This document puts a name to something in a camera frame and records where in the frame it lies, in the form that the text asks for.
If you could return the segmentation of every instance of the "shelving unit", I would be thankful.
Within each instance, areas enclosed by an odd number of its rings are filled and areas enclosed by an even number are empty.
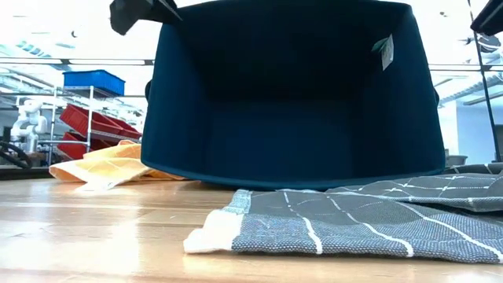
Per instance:
[[[86,146],[86,151],[90,151],[91,147],[91,137],[92,138],[99,138],[104,141],[109,141],[109,142],[117,142],[119,140],[130,140],[136,143],[140,143],[141,139],[136,139],[136,138],[130,138],[126,136],[121,136],[118,134],[110,134],[107,132],[99,131],[99,130],[93,130],[92,129],[92,117],[93,117],[93,112],[95,111],[95,100],[97,98],[112,98],[116,97],[116,95],[110,94],[107,91],[95,88],[94,86],[88,86],[88,87],[64,87],[64,88],[54,88],[52,90],[52,95],[48,91],[47,93],[38,93],[38,94],[29,94],[29,93],[11,93],[11,94],[2,94],[2,96],[52,96],[54,100],[57,100],[59,97],[87,97],[89,98],[89,114],[88,114],[88,121],[87,121],[87,133],[86,136],[84,137],[86,141],[61,141],[61,140],[54,140],[54,127],[56,124],[56,110],[57,106],[56,103],[53,103],[52,105],[52,115],[51,115],[51,120],[50,120],[50,140],[40,140],[39,144],[49,144],[49,157],[48,157],[48,164],[52,163],[52,154],[53,154],[53,145],[59,145],[59,144],[73,144],[73,145],[85,145]]]

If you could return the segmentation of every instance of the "ceiling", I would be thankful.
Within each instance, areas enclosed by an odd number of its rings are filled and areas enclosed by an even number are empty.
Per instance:
[[[40,57],[49,55],[75,59],[153,59],[160,24],[138,22],[126,36],[116,34],[109,25],[108,6],[112,0],[16,0],[0,10],[0,57]],[[462,64],[477,55],[473,45],[462,42],[473,35],[468,1],[394,0],[413,7],[430,64]],[[204,0],[178,0],[188,6]],[[487,0],[472,0],[475,14]],[[22,50],[19,45],[33,46],[39,53]],[[28,74],[54,85],[62,84],[62,71],[49,65],[11,64]],[[71,65],[81,71],[103,68],[100,65]],[[107,66],[105,69],[127,81],[127,95],[142,95],[152,78],[152,66]],[[447,72],[432,73],[433,79],[445,79]],[[463,85],[479,79],[474,72],[454,74],[439,89],[449,95]]]

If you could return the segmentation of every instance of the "cloth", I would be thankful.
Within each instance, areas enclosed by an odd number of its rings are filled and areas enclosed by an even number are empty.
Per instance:
[[[490,0],[479,15],[473,20],[470,28],[480,34],[496,35],[503,31],[503,0]]]
[[[503,166],[316,191],[238,190],[185,252],[373,254],[503,263]]]
[[[140,156],[141,145],[121,141],[117,146],[86,153],[81,160],[54,164],[49,173],[64,182],[86,182],[83,190],[111,189],[129,181],[184,179],[146,167]]]

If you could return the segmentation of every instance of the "dark blue fabric storage bin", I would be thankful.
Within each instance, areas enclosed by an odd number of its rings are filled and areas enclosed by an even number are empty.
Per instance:
[[[445,155],[410,6],[220,0],[180,9],[156,54],[142,161],[224,185],[327,189],[432,175]],[[392,35],[383,71],[371,50]]]
[[[116,75],[105,70],[64,72],[65,87],[94,86],[111,95],[123,96],[125,82]]]

